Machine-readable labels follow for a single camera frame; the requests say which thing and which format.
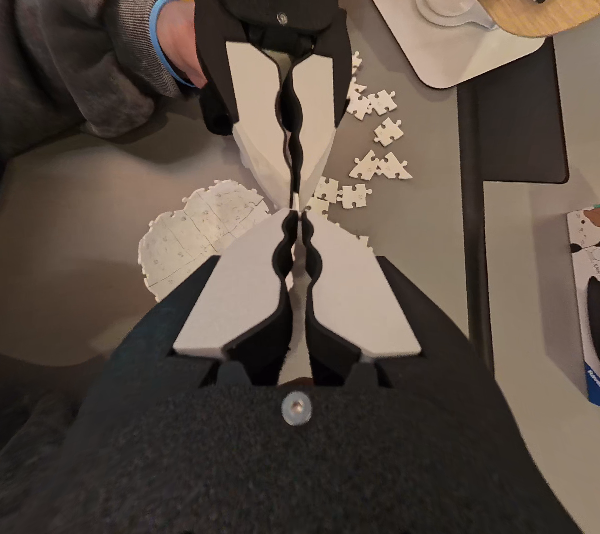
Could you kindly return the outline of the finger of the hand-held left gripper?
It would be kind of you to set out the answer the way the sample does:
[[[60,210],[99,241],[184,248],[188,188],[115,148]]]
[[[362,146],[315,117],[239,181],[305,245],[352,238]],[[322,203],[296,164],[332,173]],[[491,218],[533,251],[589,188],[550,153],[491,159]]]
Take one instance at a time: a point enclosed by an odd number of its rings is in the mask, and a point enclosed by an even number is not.
[[[242,163],[276,208],[292,207],[287,135],[278,113],[281,91],[276,61],[251,43],[226,43],[238,120],[232,133]]]
[[[307,205],[331,152],[336,126],[333,60],[312,54],[292,66],[284,83],[291,109],[287,154],[291,205]]]

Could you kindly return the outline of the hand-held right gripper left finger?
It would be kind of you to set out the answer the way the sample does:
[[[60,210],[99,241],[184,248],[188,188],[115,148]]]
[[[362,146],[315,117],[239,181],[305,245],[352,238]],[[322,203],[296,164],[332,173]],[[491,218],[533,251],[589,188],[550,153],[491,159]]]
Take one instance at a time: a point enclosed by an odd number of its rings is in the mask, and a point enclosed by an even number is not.
[[[276,383],[293,330],[286,276],[299,214],[282,209],[221,254],[173,349],[178,355],[240,362],[254,383]]]

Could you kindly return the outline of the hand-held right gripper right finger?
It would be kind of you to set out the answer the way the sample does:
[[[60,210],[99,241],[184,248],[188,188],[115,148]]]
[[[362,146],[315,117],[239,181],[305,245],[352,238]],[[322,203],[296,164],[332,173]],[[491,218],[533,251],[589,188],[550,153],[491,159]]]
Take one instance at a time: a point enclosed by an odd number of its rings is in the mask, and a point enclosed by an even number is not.
[[[421,345],[378,257],[358,238],[305,211],[309,281],[301,325],[314,386],[343,386],[356,366],[414,358]]]

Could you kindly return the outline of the partly built white puzzle ball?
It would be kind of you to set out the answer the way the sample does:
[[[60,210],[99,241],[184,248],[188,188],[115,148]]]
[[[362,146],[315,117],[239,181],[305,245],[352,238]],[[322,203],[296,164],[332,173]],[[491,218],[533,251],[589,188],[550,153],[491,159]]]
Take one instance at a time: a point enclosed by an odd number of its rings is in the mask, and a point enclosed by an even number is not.
[[[231,179],[215,180],[182,203],[151,221],[139,241],[138,264],[156,302],[271,215],[262,195]]]

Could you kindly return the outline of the puzzle pieces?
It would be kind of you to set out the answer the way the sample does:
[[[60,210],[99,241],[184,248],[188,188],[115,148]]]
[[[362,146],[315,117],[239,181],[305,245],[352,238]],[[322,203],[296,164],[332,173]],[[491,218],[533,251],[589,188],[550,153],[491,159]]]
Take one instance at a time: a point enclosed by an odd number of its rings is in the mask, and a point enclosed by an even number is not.
[[[346,113],[360,121],[370,115],[384,117],[381,124],[374,128],[372,141],[385,149],[404,135],[401,120],[390,118],[388,115],[398,107],[394,100],[395,92],[381,90],[366,94],[367,86],[356,80],[356,72],[362,63],[361,53],[354,51]],[[393,151],[388,152],[383,158],[378,158],[375,151],[370,149],[364,157],[354,159],[353,168],[348,175],[351,179],[360,180],[360,183],[339,187],[338,180],[321,176],[305,210],[326,218],[330,205],[338,202],[346,210],[366,207],[371,190],[365,183],[371,181],[373,176],[384,176],[389,180],[411,179],[412,175],[407,170],[407,163],[407,161],[400,161]]]

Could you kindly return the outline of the person's left forearm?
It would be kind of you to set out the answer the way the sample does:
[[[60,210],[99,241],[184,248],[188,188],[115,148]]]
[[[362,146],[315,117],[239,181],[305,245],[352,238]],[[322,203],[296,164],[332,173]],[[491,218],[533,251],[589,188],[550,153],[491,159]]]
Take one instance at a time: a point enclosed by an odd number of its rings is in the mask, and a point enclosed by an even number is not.
[[[184,85],[151,33],[161,0],[1,0],[1,162],[81,126],[114,139]]]

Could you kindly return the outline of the colourful puzzle box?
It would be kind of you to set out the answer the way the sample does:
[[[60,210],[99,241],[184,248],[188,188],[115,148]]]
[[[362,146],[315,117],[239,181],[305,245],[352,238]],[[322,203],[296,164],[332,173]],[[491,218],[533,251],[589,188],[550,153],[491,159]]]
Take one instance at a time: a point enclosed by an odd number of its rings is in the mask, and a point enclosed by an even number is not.
[[[599,205],[566,215],[590,403],[599,406]]]

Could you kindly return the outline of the person's left hand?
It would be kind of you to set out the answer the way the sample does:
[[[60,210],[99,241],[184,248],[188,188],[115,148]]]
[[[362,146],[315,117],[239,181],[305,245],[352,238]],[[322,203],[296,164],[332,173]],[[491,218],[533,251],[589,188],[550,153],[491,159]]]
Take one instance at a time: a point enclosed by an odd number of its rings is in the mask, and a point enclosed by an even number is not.
[[[166,5],[158,18],[157,32],[162,50],[175,69],[204,88],[207,80],[197,56],[194,13],[193,2],[179,0]]]

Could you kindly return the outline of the blue wristband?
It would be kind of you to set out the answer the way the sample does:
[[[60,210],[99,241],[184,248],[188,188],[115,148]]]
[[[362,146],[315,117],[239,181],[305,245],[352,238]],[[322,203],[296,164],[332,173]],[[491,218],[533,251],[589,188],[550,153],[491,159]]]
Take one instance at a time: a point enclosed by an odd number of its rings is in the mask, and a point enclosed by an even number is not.
[[[165,68],[165,70],[169,73],[169,75],[173,77],[177,83],[182,84],[185,87],[198,89],[198,87],[195,84],[193,84],[191,80],[189,80],[187,77],[182,77],[181,72],[175,69],[175,66],[170,62],[170,59],[163,52],[161,43],[158,38],[158,18],[162,10],[166,5],[178,1],[179,0],[156,0],[154,2],[154,5],[149,13],[148,19],[149,37],[158,60],[160,61],[161,65]]]

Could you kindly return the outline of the dark grey table flap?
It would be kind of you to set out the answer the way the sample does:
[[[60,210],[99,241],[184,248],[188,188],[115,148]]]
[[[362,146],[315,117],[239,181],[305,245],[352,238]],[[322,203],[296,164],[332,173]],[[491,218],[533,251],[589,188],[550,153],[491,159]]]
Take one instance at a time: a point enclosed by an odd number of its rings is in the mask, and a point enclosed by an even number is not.
[[[457,86],[468,173],[483,182],[565,184],[569,179],[554,39]]]

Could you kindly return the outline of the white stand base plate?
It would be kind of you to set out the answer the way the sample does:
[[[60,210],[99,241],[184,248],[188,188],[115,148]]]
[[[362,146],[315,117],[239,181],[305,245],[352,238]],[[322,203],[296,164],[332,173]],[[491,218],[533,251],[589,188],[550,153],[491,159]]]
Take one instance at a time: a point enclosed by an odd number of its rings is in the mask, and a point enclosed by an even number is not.
[[[498,27],[477,0],[373,0],[419,79],[456,86],[538,49]]]

